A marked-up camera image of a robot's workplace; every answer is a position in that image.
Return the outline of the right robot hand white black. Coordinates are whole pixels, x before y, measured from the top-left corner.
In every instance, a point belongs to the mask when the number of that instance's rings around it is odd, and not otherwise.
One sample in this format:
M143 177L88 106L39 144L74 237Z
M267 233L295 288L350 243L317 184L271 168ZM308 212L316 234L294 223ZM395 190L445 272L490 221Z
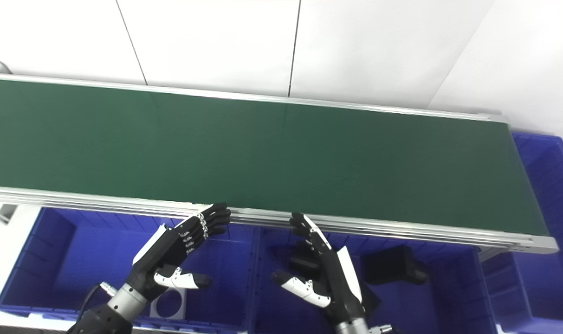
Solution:
M279 287L326 313L338 334L368 332L362 291L347 247L334 249L319 226L301 212L292 212L292 232L310 245L320 262L325 283L276 270L271 279Z

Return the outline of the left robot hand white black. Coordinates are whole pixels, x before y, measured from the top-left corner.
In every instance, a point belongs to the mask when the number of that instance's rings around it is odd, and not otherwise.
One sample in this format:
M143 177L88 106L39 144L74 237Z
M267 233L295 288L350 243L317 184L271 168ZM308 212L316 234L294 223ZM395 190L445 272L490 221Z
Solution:
M127 292L136 292L151 302L169 288L205 289L212 279L183 270L181 265L209 237L226 232L231 211L226 203L215 203L196 212L175 227L162 225L133 260L125 280Z

